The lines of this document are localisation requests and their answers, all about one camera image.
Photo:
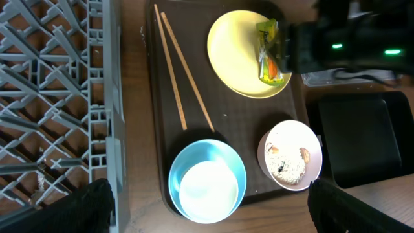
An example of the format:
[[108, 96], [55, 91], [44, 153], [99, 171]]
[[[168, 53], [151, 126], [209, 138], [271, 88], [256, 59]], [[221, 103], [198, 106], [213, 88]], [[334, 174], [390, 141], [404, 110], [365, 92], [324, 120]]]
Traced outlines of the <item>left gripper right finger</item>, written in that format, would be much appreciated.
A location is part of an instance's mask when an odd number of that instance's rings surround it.
[[385, 215], [323, 179], [310, 183], [307, 199], [318, 232], [408, 232], [413, 228]]

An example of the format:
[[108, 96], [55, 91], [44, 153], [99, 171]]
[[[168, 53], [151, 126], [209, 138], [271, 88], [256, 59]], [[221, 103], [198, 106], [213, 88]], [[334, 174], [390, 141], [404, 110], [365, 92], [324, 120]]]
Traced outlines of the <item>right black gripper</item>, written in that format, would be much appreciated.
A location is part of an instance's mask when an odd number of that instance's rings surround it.
[[327, 27], [319, 21], [291, 24], [279, 22], [278, 66], [281, 72], [305, 74], [326, 70], [322, 65], [320, 40]]

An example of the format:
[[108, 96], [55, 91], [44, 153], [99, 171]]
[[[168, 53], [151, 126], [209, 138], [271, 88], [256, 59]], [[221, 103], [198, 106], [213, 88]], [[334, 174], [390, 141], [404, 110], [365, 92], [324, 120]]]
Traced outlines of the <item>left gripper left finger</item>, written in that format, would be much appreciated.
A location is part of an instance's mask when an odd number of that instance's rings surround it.
[[46, 208], [24, 208], [1, 218], [1, 232], [109, 232], [114, 197], [107, 179], [97, 179]]

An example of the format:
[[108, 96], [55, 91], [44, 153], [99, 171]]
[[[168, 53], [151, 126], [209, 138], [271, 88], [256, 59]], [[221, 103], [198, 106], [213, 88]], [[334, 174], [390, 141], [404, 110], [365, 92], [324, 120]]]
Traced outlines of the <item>green snack wrapper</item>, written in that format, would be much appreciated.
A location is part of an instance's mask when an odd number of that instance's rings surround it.
[[258, 35], [258, 62], [259, 79], [270, 86], [281, 86], [284, 78], [276, 64], [276, 59], [270, 54], [270, 48], [274, 45], [274, 39], [278, 33], [278, 22], [275, 19], [257, 23]]

